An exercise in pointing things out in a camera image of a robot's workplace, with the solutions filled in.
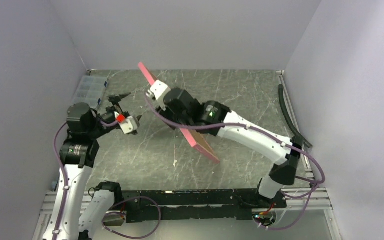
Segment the wooden picture frame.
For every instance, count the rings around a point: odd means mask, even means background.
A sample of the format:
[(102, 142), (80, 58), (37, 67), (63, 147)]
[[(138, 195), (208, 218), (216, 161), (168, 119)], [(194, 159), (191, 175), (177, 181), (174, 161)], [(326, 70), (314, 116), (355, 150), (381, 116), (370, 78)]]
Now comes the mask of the wooden picture frame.
[[(137, 66), (148, 81), (149, 85), (152, 87), (158, 80), (157, 77), (152, 74), (142, 62), (139, 62)], [(200, 152), (202, 155), (213, 161), (215, 164), (220, 163), (220, 160), (216, 156), (213, 149), (210, 147), (205, 138), (199, 132), (186, 128), (180, 128), (180, 131), (193, 149)]]

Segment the brown frame backing board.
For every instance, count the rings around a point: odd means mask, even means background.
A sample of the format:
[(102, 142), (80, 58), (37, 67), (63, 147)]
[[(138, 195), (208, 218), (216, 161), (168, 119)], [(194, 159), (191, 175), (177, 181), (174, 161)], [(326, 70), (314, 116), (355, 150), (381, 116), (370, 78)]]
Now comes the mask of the brown frame backing board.
[(205, 137), (201, 133), (197, 132), (196, 130), (191, 130), (190, 133), (194, 140), (193, 147), (195, 149), (205, 151), (208, 153), (213, 152), (213, 149), (211, 148), (211, 146), (208, 144)]

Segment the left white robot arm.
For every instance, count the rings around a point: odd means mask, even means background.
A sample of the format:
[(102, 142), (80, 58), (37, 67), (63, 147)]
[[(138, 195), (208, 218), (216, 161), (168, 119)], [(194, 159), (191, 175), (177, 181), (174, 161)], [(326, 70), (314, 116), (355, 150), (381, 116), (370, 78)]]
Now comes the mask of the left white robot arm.
[(43, 234), (44, 240), (91, 240), (102, 226), (106, 212), (123, 204), (119, 183), (104, 181), (94, 187), (91, 203), (81, 211), (84, 191), (92, 174), (100, 149), (98, 138), (126, 126), (125, 134), (137, 133), (138, 118), (123, 111), (120, 101), (129, 93), (109, 95), (111, 106), (99, 114), (85, 102), (71, 105), (67, 110), (67, 138), (60, 149), (55, 148), (59, 170), (57, 196), (52, 216)]

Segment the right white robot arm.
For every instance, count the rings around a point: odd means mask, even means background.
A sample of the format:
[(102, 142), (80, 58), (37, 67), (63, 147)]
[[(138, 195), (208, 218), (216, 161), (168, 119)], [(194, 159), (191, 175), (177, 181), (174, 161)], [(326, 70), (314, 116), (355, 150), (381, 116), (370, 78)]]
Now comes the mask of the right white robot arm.
[(303, 141), (272, 133), (246, 120), (220, 102), (200, 103), (186, 90), (173, 88), (156, 98), (159, 113), (170, 121), (196, 126), (200, 134), (228, 139), (272, 161), (270, 172), (258, 183), (255, 202), (262, 208), (273, 203), (284, 186), (295, 182)]

